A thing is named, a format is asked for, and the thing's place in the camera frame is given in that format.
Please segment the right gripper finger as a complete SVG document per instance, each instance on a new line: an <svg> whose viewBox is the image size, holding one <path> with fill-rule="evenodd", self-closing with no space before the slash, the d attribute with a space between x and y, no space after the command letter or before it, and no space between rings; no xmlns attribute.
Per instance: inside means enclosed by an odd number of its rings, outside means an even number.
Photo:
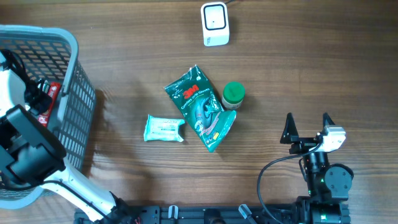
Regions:
<svg viewBox="0 0 398 224"><path fill-rule="evenodd" d="M294 144L296 142L299 142L299 134L295 125L293 114L288 113L285 121L285 128L280 138L280 143Z"/></svg>
<svg viewBox="0 0 398 224"><path fill-rule="evenodd" d="M326 126L334 126L335 123L333 120L330 118L328 113L323 113L323 127L325 128Z"/></svg>

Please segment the green lid jar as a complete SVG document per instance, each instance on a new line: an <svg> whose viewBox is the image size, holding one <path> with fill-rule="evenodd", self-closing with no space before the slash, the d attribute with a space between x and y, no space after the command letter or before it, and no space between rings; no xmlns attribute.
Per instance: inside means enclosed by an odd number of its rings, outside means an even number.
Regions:
<svg viewBox="0 0 398 224"><path fill-rule="evenodd" d="M228 110L235 110L242 105L245 88L240 82L229 82L226 84L222 94L222 104Z"/></svg>

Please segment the green 3M gloves bag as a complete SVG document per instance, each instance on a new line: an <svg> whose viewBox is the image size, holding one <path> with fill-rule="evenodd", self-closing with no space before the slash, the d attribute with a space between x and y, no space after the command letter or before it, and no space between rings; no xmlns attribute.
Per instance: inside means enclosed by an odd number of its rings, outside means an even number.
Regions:
<svg viewBox="0 0 398 224"><path fill-rule="evenodd" d="M235 110L224 110L208 77L198 66L164 87L209 152L215 152L231 129Z"/></svg>

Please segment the teal wet wipes pack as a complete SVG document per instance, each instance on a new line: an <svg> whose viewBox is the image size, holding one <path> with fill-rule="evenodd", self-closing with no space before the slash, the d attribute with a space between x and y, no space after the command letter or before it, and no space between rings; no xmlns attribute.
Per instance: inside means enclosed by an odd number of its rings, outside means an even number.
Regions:
<svg viewBox="0 0 398 224"><path fill-rule="evenodd" d="M145 130L145 141L177 141L184 139L179 134L179 128L185 124L183 119L157 118L148 115Z"/></svg>

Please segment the red coffee stick sachet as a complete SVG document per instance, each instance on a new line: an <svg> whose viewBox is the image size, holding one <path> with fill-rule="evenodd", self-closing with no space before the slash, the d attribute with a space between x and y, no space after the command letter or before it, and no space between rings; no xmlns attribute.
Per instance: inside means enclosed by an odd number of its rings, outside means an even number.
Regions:
<svg viewBox="0 0 398 224"><path fill-rule="evenodd" d="M61 89L61 84L58 82L52 82L50 84L49 90L47 91L47 95L51 98L51 102L47 108L47 110L40 115L38 115L37 120L39 121L40 124L42 124L44 127L47 127L49 124L49 119L50 115L53 110L53 106L56 102L58 93Z"/></svg>

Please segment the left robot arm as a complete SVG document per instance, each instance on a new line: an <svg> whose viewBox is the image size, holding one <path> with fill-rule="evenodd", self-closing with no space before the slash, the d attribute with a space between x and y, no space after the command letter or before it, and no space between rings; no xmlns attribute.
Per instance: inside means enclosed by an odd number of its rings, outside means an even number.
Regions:
<svg viewBox="0 0 398 224"><path fill-rule="evenodd" d="M46 189L83 211L93 223L127 223L139 214L121 198L97 187L67 159L61 142L37 116L54 99L44 80L33 81L15 52L1 50L1 172L4 190Z"/></svg>

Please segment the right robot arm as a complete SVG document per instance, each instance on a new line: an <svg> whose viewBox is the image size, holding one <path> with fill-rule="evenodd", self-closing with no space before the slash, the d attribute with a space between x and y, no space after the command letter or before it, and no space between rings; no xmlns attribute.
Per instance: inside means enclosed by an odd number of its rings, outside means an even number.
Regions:
<svg viewBox="0 0 398 224"><path fill-rule="evenodd" d="M280 143L289 144L289 154L298 156L300 171L307 183L308 195L294 203L295 223L349 223L348 206L354 173L343 164L330 164L328 154L346 140L346 131L323 114L323 129L312 138L302 138L292 113L288 113Z"/></svg>

